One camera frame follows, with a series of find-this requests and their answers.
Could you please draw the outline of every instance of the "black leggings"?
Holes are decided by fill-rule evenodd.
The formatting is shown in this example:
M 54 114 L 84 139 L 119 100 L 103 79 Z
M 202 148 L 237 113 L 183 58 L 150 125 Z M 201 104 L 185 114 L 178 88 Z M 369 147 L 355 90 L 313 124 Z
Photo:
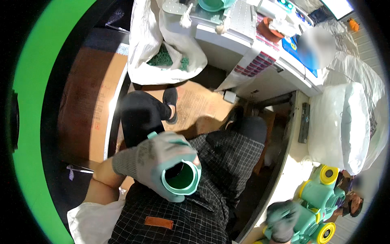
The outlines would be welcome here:
M 147 135 L 155 131 L 164 131 L 162 120 L 169 119 L 171 109 L 144 91 L 127 94 L 120 103 L 121 121 L 126 147 L 134 147 L 147 139 Z M 232 125 L 229 130 L 263 143 L 266 140 L 266 123 L 260 117 L 245 117 Z

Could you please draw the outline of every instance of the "screen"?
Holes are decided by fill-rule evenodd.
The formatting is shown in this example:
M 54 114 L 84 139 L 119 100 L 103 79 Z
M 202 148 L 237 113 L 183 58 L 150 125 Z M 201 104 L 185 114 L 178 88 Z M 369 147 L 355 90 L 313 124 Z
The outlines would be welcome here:
M 342 17 L 353 11 L 352 6 L 347 0 L 322 0 L 322 2 L 335 15 L 337 20 L 340 20 Z

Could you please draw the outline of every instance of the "cardboard sheet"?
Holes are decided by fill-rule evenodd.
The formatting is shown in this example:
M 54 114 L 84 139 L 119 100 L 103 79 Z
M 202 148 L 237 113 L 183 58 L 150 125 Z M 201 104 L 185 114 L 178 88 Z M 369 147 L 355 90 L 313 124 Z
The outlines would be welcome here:
M 127 56 L 81 48 L 67 78 L 58 117 L 61 151 L 103 161 L 109 104 Z
M 165 87 L 144 86 L 142 90 L 162 101 Z M 178 120 L 175 125 L 163 121 L 166 131 L 175 131 L 186 138 L 218 130 L 223 120 L 233 108 L 233 104 L 223 100 L 223 95 L 209 91 L 202 85 L 187 81 L 177 88 Z

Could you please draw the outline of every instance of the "brown leather patch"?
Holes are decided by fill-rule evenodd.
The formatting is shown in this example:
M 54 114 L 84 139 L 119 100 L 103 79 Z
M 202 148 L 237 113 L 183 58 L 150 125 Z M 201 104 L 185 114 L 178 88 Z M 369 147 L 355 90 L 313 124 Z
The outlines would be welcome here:
M 172 227 L 173 227 L 173 220 L 147 216 L 145 218 L 145 223 L 144 224 L 145 225 L 158 226 L 158 227 L 165 227 L 165 228 L 168 228 L 168 229 L 171 230 Z

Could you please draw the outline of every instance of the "knee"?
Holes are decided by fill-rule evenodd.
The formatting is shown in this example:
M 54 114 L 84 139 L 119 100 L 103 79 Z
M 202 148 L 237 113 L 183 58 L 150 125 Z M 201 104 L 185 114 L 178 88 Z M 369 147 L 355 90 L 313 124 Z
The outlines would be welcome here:
M 136 102 L 142 100 L 147 95 L 144 91 L 132 91 L 122 98 L 122 102 Z
M 252 140 L 265 143 L 267 136 L 267 123 L 261 117 L 244 117 L 238 124 L 237 131 Z
M 126 94 L 120 101 L 119 110 L 124 112 L 131 108 L 139 107 L 147 99 L 147 95 L 144 91 L 132 91 Z

